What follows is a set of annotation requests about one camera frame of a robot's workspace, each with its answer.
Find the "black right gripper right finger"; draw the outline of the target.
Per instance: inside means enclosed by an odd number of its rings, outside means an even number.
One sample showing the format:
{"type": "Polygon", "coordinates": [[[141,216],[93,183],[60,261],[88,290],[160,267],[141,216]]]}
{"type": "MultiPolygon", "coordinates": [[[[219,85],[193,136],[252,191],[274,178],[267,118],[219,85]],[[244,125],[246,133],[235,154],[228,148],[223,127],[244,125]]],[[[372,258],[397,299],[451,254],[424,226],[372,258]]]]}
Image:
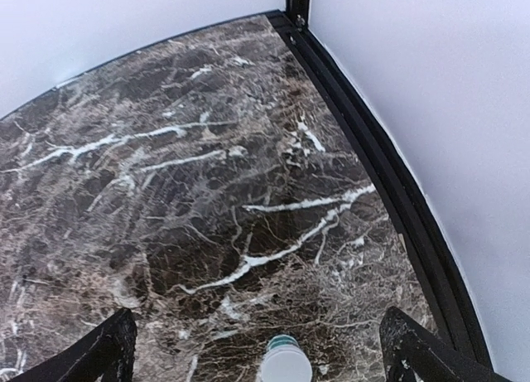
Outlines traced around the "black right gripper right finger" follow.
{"type": "Polygon", "coordinates": [[[379,327],[387,381],[498,381],[506,379],[451,349],[396,307],[379,327]]]}

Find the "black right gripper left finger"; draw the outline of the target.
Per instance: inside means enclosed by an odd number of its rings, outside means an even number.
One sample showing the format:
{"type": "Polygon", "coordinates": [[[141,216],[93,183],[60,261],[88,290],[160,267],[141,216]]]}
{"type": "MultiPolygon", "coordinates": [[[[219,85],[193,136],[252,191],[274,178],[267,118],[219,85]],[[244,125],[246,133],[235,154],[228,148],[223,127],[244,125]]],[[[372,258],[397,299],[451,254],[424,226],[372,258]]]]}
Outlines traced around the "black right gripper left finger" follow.
{"type": "Polygon", "coordinates": [[[131,382],[136,338],[133,313],[128,308],[121,308],[66,350],[13,380],[131,382]]]}

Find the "white green glue stick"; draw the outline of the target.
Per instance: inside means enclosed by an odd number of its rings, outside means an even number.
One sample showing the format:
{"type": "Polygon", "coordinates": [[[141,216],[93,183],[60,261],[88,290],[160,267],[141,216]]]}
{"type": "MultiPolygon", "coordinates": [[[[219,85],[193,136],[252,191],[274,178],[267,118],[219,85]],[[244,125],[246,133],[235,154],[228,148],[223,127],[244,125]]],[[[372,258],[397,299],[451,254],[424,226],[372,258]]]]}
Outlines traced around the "white green glue stick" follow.
{"type": "Polygon", "coordinates": [[[276,335],[267,344],[259,367],[262,382],[311,382],[311,363],[296,339],[276,335]]]}

